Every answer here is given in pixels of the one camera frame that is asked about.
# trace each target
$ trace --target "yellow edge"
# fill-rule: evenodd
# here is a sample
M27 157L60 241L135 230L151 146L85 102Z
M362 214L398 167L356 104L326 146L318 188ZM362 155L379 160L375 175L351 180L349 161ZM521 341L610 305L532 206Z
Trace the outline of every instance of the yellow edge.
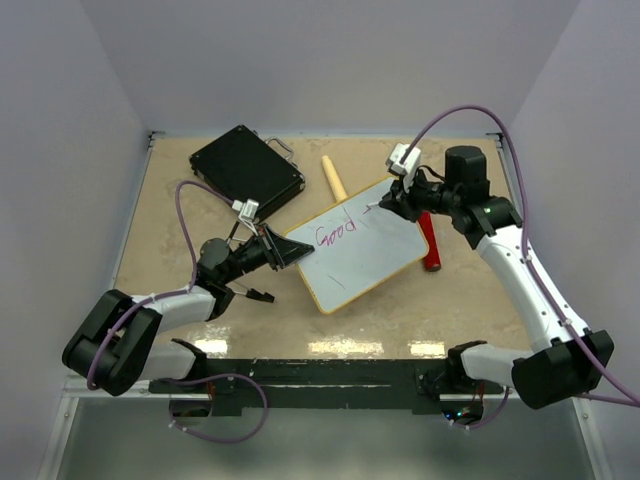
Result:
M332 208L335 208L336 206L340 205L341 203L346 202L347 200L355 197L356 195L360 195L362 192L364 192L365 190L369 190L371 187L374 187L375 185L379 184L380 182L384 182L387 178L389 178L391 175L385 175L383 178L381 178L380 180L378 180L377 182L373 182L371 185L364 187L361 190L358 190L356 193L354 193L353 195L349 195L347 198L340 200L339 202L334 203L333 205L328 206L327 208L325 208L324 210L321 210L320 212L316 213L314 216L307 218L306 220L298 223L297 225L289 228L288 230L286 230L284 232L284 237L286 237L290 232L294 231L295 229L301 227L302 225L304 225L305 223L309 223L311 220L313 220L314 218L319 217L320 215L322 215L325 212L328 212L329 210L331 210ZM407 269L408 267L410 267L411 265L413 265L414 263L420 261L420 259L422 259L423 257L425 257L428 253L429 253L429 242L427 241L427 238L424 236L424 232L422 231L422 229L420 228L420 226L418 224L415 224L416 228L418 229L418 231L420 232L420 235L422 236L422 239L424 240L424 246L425 246L425 252L424 254L421 254L418 256L418 258L416 258L415 260L412 260L411 262L407 263L404 267L402 267L399 270L396 270L394 273L392 273L391 275L389 275L388 277L383 278L382 280L380 280L379 282L371 285L369 288L367 288L366 290L363 290L362 292L360 292L358 295L356 295L355 297L351 297L349 300L347 300L346 302L338 305L336 308L334 308L333 310L330 311L326 311L323 310L322 307L320 306L320 303L318 302L318 298L316 297L316 294L313 293L313 289L311 288L311 285L309 285L309 282L307 281L307 278L304 276L304 272L302 271L302 269L300 268L300 265L298 265L296 263L296 268L298 269L298 272L300 273L300 276L302 277L302 281L304 282L304 284L307 286L307 290L309 290L309 293L311 294L311 297L313 297L313 301L315 302L316 306L318 307L318 310L320 310L320 312L324 313L325 315L331 315L333 312L336 312L338 310L340 310L342 307L344 307L345 305L347 305L348 303L353 302L355 299L360 298L362 295L364 295L365 293L373 290L374 288L376 288L378 285L386 282L387 280L389 280L391 277L397 275L398 273L400 273L401 271Z

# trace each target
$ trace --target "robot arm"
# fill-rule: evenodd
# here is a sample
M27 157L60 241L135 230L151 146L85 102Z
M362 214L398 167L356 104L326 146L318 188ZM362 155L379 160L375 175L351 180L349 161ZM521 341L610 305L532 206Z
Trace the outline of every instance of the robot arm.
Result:
M389 172L398 178L379 206L412 222L424 211L451 217L454 229L500 279L525 324L531 345L531 351L495 348L485 342L455 347L447 360L449 382L474 379L508 385L531 408L594 389L600 373L561 325L525 259L533 262L554 299L566 309L572 326L604 365L613 352L613 342L606 331L593 333L573 311L530 245L522 252L522 220L508 199L489 194L482 151L470 146L448 149L445 175L429 169L439 179L429 181L424 169L418 167L419 151L402 161L406 148L396 147L395 155L387 161Z
M218 318L236 295L229 283L267 264L278 271L313 252L311 245L281 237L266 224L254 225L252 220L257 206L254 203L249 200L234 205L239 222L253 232L246 242L235 250L230 247L238 224L226 240L207 240L200 249L193 288L185 287L183 294L158 298L138 308L118 329L97 360L93 379L97 387L117 396L138 380L187 377L195 360L204 357L204 353L181 340L153 345L156 335L189 323ZM274 301L270 294L254 289L243 294L252 300ZM124 312L148 297L128 296L118 290L106 292L67 344L62 362L87 378L102 342L116 322Z

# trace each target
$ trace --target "beige tabletop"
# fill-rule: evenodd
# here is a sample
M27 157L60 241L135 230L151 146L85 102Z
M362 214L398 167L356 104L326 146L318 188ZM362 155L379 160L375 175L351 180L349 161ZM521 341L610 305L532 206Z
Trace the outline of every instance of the beige tabletop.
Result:
M384 161L407 138L290 138L294 161L306 189L273 214L276 231L304 221L334 203L321 167L329 155L347 193L386 174ZM156 141L125 247L116 287L128 294L159 293L184 286L191 263L174 208L176 185L194 179L189 155L211 138ZM430 138L422 161L443 172L446 148L476 145L488 159L492 193L508 196L495 144L489 139ZM196 250L207 239L226 238L231 209L194 187L185 187L182 205ZM434 217L442 270L426 273L415 264L332 315L322 314L296 268L262 267L242 283L276 297L273 304L236 296L217 320L163 334L182 338L212 357L234 358L412 358L440 357L470 340L528 348L524 327L488 266L453 230L450 219Z

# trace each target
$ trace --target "white board with yellow edge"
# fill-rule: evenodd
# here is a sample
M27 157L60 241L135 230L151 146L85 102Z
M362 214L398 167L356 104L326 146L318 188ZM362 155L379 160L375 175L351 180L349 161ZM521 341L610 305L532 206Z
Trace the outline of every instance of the white board with yellow edge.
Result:
M315 248L297 265L321 312L335 312L427 254L417 224L367 206L392 181L387 177L285 233Z

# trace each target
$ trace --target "wooden handle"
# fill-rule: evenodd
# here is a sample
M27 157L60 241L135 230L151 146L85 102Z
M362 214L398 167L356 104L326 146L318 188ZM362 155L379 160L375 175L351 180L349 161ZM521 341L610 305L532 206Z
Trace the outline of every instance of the wooden handle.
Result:
M331 159L326 155L322 157L322 168L327 176L327 180L329 180L329 186L333 191L333 196L335 197L336 202L341 202L347 198L347 192L345 192L344 187L342 186L338 172L336 172L336 168L333 166Z

